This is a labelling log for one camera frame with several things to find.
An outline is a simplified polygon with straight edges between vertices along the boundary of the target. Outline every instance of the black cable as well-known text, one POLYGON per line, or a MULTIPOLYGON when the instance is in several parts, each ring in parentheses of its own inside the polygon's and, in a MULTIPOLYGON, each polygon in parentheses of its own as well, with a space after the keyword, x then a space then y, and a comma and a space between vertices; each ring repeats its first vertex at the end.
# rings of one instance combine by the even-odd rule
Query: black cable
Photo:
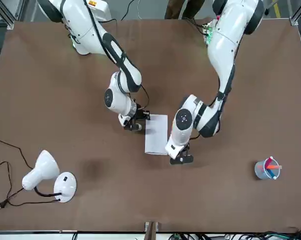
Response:
POLYGON ((186 20, 186 21, 188 21, 189 23, 191 23, 192 25, 194 25, 195 28, 197 29, 197 31, 198 31, 201 35, 205 35, 205 36, 207 35, 206 33, 203 33, 203 32, 200 30, 200 28, 197 26, 197 23, 193 22, 190 18, 183 17, 182 19, 183 19, 183 20, 186 20))
POLYGON ((37 189, 37 186, 34 187, 34 190, 35 190, 35 193, 37 193, 38 195, 40 195, 41 197, 44 197, 44 198, 49 198, 49 197, 55 197, 55 196, 60 196, 60 195, 62 195, 61 192, 57 192, 57 193, 49 193, 49 194, 41 193, 41 192, 37 189))
POLYGON ((100 24, 105 24, 105 23, 109 23, 111 21, 115 21, 117 23, 117 19, 116 18, 113 18, 111 20, 107 20, 107 21, 98 21, 100 24))
POLYGON ((198 136, 195 136, 195 137, 191 137, 189 140, 194 140, 194 139, 198 139, 200 137, 200 133, 198 134, 198 136))
POLYGON ((90 16, 90 20, 91 20, 92 25, 94 27, 94 30, 95 30, 95 32, 97 34, 97 37, 98 37, 98 40, 100 42, 100 45, 101 45, 102 49, 104 50, 104 52, 105 52, 106 56, 109 58, 109 60, 111 60, 111 62, 116 65, 116 63, 114 62, 113 58, 111 58, 110 53, 107 51, 107 49, 106 49, 106 47, 104 45, 103 39, 102 39, 101 34, 100 34, 100 32, 99 32, 99 30, 97 28, 97 25, 96 25, 96 22, 95 22, 95 18, 94 18, 93 14, 92 14, 92 11, 91 11, 90 7, 88 6, 86 0, 83 0, 83 2, 84 2, 85 6, 86 6, 86 8, 88 10, 88 14, 90 16))
MULTIPOLYGON (((0 143, 5 144, 5 145, 8 145, 8 146, 10 146, 10 147, 12 147, 12 148, 18 149, 19 152, 20 152, 20 154, 21 154, 21 156, 22 156, 22 158, 24 159, 24 162, 25 162, 25 164, 27 165, 27 167, 29 167, 30 169, 33 169, 33 168, 32 168, 31 166, 29 166, 29 164, 27 163, 27 161, 26 161, 26 159, 25 159, 25 157, 24 157, 24 154, 23 154, 23 152, 22 152, 22 149, 21 149, 20 147, 14 146, 14 145, 12 145, 12 144, 10 144, 10 143, 7 143, 7 142, 5 142, 5 141, 2 141, 2 140, 0 140, 0 143)), ((8 172, 8 180, 9 180, 9 190, 8 190, 7 195, 6 195, 6 199, 5 199, 4 201, 0 202, 0 209, 5 208, 6 204, 9 204, 9 205, 11 205, 11 206, 13 206, 13 207, 19 207, 19 206, 22 206, 22 205, 25 205, 25 204, 46 204, 46 203, 53 203, 53 202, 58 202, 58 201, 60 201, 60 199, 55 199, 55 200, 52 200, 52 201, 23 202, 23 203, 20 203, 20 204, 13 204, 13 203, 11 203, 11 202, 10 202, 10 199, 11 199, 12 197, 14 197, 15 195, 17 195, 19 192, 23 191, 24 188, 21 188, 21 189, 19 189, 18 191, 14 192, 13 194, 10 195, 10 193, 11 193, 11 191, 12 191, 12 188, 13 188, 13 184, 12 184, 12 176, 11 176, 11 175, 12 175, 12 172, 11 172, 11 170, 10 170, 10 168, 12 168, 12 165, 11 165, 10 162, 8 162, 8 161, 2 161, 2 162, 0 162, 0 166, 3 165, 3 164, 7 164, 7 172, 8 172)))
POLYGON ((145 108, 147 108, 147 106, 150 104, 150 96, 149 96, 149 94, 147 93, 146 89, 143 87, 142 84, 141 84, 140 86, 141 86, 141 88, 144 90, 144 92, 146 93, 146 96, 147 96, 147 103, 146 103, 145 106, 140 107, 138 110, 145 109, 145 108))
POLYGON ((13 207, 19 207, 19 206, 22 206, 22 205, 25 205, 25 204, 50 204, 50 203, 55 203, 55 202, 59 202, 59 201, 60 201, 60 199, 54 199, 54 200, 51 200, 51 201, 27 201, 27 202, 23 202, 23 203, 20 203, 20 204, 13 204, 8 200, 8 204, 13 206, 13 207))
POLYGON ((130 10, 130 5, 132 4, 132 2, 134 2, 135 0, 131 0, 130 3, 127 6, 127 11, 125 13, 125 15, 121 18, 121 21, 123 21, 123 19, 126 17, 126 15, 129 13, 130 10))
POLYGON ((9 144, 8 142, 5 142, 5 141, 2 141, 2 140, 0 140, 0 143, 2 143, 2 144, 5 144, 5 145, 8 145, 8 146, 10 146, 10 147, 13 147, 13 148, 16 148, 16 149, 18 149, 19 150, 19 152, 20 152, 20 155, 22 156, 22 158, 24 159, 24 162, 25 162, 25 164, 26 164, 26 166, 27 167, 29 167, 30 169, 33 169, 28 163, 27 163, 27 161, 26 161, 26 159, 25 159, 25 157, 24 157, 24 154, 23 154, 23 152, 22 152, 22 149, 20 148, 20 147, 18 147, 18 146, 14 146, 14 145, 12 145, 12 144, 9 144))
POLYGON ((8 179, 9 179, 9 190, 8 190, 7 195, 6 195, 6 199, 8 199, 9 195, 12 191, 12 188, 13 188, 12 179, 11 179, 11 172, 10 172, 10 167, 12 167, 12 166, 10 166, 11 164, 8 161, 0 162, 0 166, 3 165, 3 164, 7 164, 7 172, 8 172, 8 179))
POLYGON ((204 24, 197 24, 194 18, 185 17, 185 19, 189 19, 195 26, 202 28, 204 24))

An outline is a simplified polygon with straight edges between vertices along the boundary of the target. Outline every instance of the lamp shade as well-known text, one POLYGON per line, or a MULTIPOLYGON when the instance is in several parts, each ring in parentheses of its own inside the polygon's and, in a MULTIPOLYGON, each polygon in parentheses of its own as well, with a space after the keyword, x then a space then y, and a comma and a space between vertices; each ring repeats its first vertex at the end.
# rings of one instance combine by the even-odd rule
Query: lamp shade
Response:
POLYGON ((54 179, 60 174, 59 166, 53 156, 43 150, 36 161, 35 167, 22 179, 22 187, 25 190, 32 190, 42 180, 54 179))

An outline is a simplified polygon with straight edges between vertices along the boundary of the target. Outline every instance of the lamp base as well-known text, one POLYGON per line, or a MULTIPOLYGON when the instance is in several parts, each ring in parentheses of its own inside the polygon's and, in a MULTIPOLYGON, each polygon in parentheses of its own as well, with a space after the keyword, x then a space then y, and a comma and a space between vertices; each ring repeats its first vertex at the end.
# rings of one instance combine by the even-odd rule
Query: lamp base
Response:
POLYGON ((54 185, 54 194, 61 193, 61 195, 55 196, 60 203, 67 203, 70 201, 77 188, 77 181, 75 176, 71 172, 62 172, 56 179, 54 185))

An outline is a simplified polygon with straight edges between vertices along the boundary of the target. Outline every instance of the blue pen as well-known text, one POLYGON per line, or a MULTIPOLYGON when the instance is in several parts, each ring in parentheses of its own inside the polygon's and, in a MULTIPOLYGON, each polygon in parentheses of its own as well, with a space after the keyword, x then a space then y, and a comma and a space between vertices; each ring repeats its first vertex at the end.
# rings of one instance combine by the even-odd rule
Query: blue pen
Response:
POLYGON ((277 177, 274 175, 274 173, 270 169, 266 168, 266 170, 267 170, 267 172, 269 173, 269 175, 271 176, 272 179, 274 179, 274 180, 277 179, 277 177))

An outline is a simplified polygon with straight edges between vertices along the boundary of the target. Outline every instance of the person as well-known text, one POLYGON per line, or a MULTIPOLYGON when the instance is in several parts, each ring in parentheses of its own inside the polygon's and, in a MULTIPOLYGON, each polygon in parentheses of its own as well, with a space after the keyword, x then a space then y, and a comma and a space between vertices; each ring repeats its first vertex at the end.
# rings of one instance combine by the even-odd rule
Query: person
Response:
MULTIPOLYGON (((185 0, 168 0, 165 19, 178 19, 185 0)), ((181 18, 193 19, 205 0, 188 0, 181 18)))

